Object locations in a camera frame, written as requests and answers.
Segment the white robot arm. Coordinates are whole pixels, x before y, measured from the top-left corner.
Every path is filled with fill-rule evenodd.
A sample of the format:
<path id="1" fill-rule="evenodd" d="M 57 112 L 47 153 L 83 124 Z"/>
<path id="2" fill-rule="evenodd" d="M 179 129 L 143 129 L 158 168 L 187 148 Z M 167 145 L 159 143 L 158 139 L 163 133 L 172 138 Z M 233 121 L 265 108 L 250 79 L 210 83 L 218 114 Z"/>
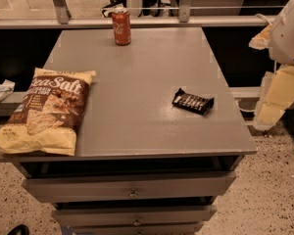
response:
<path id="1" fill-rule="evenodd" d="M 289 0 L 275 20 L 254 36 L 249 46 L 269 49 L 269 57 L 279 69 L 263 77 L 260 99 L 256 104 L 253 126 L 269 130 L 294 104 L 294 0 Z"/>

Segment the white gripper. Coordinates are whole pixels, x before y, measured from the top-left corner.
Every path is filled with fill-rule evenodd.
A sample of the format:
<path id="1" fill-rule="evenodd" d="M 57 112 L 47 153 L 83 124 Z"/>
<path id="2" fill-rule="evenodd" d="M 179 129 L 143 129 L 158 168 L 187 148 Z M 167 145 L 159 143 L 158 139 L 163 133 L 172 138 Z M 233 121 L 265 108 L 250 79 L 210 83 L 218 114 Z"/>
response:
<path id="1" fill-rule="evenodd" d="M 269 48 L 271 25 L 254 36 L 249 46 L 253 49 Z M 294 66 L 283 65 L 275 74 L 267 71 L 260 87 L 260 99 L 256 104 L 253 126 L 257 130 L 269 130 L 294 103 Z"/>

